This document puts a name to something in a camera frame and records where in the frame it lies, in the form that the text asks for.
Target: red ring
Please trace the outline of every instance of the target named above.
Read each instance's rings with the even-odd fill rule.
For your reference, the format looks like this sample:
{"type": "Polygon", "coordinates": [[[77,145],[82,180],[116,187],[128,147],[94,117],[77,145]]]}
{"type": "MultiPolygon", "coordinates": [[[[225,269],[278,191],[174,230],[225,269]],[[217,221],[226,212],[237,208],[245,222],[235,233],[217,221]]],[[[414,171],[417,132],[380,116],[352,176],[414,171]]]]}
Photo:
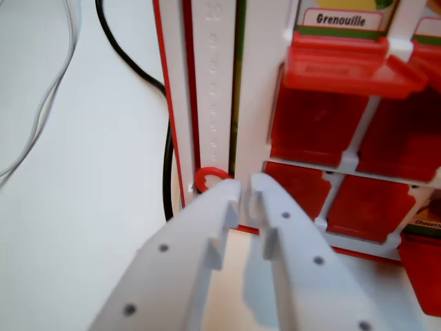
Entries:
{"type": "Polygon", "coordinates": [[[194,175],[194,185],[199,191],[205,192],[206,190],[208,190],[208,187],[205,185],[206,182],[205,177],[209,174],[216,176],[220,179],[232,178],[225,171],[218,169],[216,167],[201,168],[198,171],[196,171],[196,174],[194,175]]]}

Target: white table surface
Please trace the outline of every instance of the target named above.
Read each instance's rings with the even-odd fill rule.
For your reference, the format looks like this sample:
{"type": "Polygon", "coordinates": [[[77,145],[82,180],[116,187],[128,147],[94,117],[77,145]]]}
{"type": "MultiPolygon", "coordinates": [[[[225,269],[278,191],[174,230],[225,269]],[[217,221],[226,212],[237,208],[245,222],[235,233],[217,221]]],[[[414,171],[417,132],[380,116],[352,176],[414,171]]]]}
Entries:
{"type": "MultiPolygon", "coordinates": [[[[105,0],[123,48],[162,80],[150,0],[105,0]]],[[[162,95],[107,42],[83,0],[73,60],[37,144],[0,179],[0,330],[87,330],[136,250],[163,224],[167,128],[162,95]]],[[[0,7],[0,168],[21,151],[34,109],[68,46],[61,0],[0,7]]],[[[393,330],[441,330],[401,267],[341,256],[393,330]]],[[[277,330],[258,237],[230,231],[204,330],[277,330]]]]}

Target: black cable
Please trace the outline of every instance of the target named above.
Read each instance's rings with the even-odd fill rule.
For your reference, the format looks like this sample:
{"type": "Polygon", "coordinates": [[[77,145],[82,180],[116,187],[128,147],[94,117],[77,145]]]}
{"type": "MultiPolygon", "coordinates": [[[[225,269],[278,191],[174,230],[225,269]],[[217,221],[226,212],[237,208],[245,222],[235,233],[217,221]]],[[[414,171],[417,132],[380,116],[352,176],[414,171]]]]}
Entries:
{"type": "MultiPolygon", "coordinates": [[[[110,31],[109,25],[104,15],[103,0],[95,0],[96,13],[98,14],[99,23],[103,28],[104,34],[107,37],[110,45],[113,47],[115,52],[126,62],[126,64],[135,71],[135,73],[144,79],[149,84],[153,85],[155,88],[161,92],[164,97],[167,97],[165,93],[165,86],[157,79],[146,73],[140,66],[133,61],[126,52],[120,47],[115,37],[110,31]]],[[[165,220],[169,221],[173,217],[172,208],[172,160],[173,160],[173,139],[172,131],[170,128],[170,121],[168,122],[167,138],[165,140],[165,150],[164,150],[164,163],[163,163],[163,205],[165,220]]]]}

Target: red plastic compartment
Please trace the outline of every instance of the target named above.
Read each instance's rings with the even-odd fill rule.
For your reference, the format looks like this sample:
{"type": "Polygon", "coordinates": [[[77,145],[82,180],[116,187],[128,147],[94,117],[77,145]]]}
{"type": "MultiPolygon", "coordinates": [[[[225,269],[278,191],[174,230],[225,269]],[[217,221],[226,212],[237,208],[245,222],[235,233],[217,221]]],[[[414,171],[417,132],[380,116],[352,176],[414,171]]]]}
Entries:
{"type": "Polygon", "coordinates": [[[294,34],[283,81],[288,88],[403,99],[421,91],[427,78],[395,56],[388,43],[294,34]]]}
{"type": "Polygon", "coordinates": [[[271,130],[271,156],[338,166],[368,97],[302,91],[281,83],[271,130]]]}
{"type": "Polygon", "coordinates": [[[411,62],[429,85],[405,100],[382,100],[360,146],[359,171],[430,181],[441,166],[441,48],[416,45],[411,62]]]}
{"type": "Polygon", "coordinates": [[[398,250],[422,311],[441,317],[441,240],[404,235],[398,250]]]}
{"type": "Polygon", "coordinates": [[[265,173],[281,184],[311,219],[320,214],[331,189],[331,183],[322,178],[322,171],[267,162],[265,173]]]}
{"type": "Polygon", "coordinates": [[[380,42],[294,35],[278,89],[271,156],[337,166],[369,95],[405,98],[427,79],[380,42]]]}
{"type": "Polygon", "coordinates": [[[383,243],[415,204],[409,186],[346,176],[328,212],[327,231],[383,243]]]}

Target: red edge strip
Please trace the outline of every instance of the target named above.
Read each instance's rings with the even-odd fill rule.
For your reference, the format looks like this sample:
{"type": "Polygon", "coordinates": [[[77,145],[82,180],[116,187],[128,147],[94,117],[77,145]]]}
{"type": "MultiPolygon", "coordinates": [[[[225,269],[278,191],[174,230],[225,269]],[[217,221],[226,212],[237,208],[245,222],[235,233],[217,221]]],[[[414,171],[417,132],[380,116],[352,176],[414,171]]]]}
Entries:
{"type": "MultiPolygon", "coordinates": [[[[259,230],[258,229],[251,228],[249,226],[240,225],[237,228],[234,228],[234,230],[239,230],[239,231],[242,231],[242,232],[248,232],[248,233],[251,233],[251,234],[259,235],[259,230]]],[[[364,254],[364,253],[359,253],[359,252],[353,252],[351,250],[345,250],[343,248],[337,248],[337,247],[333,247],[332,249],[336,253],[349,255],[351,257],[358,257],[360,259],[366,259],[366,260],[371,260],[371,261],[375,261],[375,262],[390,263],[390,264],[394,264],[394,265],[402,265],[401,261],[386,259],[385,257],[376,257],[374,255],[369,255],[369,254],[364,254]]]]}
{"type": "Polygon", "coordinates": [[[181,189],[182,206],[185,206],[185,196],[184,196],[184,189],[182,186],[182,176],[181,176],[181,162],[179,161],[178,139],[176,138],[176,131],[174,125],[172,93],[170,91],[170,83],[168,79],[167,58],[165,57],[164,36],[163,36],[163,29],[161,23],[161,9],[159,7],[159,1],[160,0],[153,0],[154,16],[156,21],[156,31],[158,32],[159,51],[161,53],[161,61],[163,65],[165,90],[167,91],[168,112],[170,114],[170,123],[172,124],[172,137],[173,137],[174,154],[176,155],[176,164],[178,166],[179,188],[181,189]]]}
{"type": "Polygon", "coordinates": [[[185,49],[187,50],[190,108],[192,113],[194,171],[197,172],[201,168],[201,152],[199,149],[198,99],[194,67],[192,2],[190,0],[183,0],[182,6],[184,12],[185,49]]]}

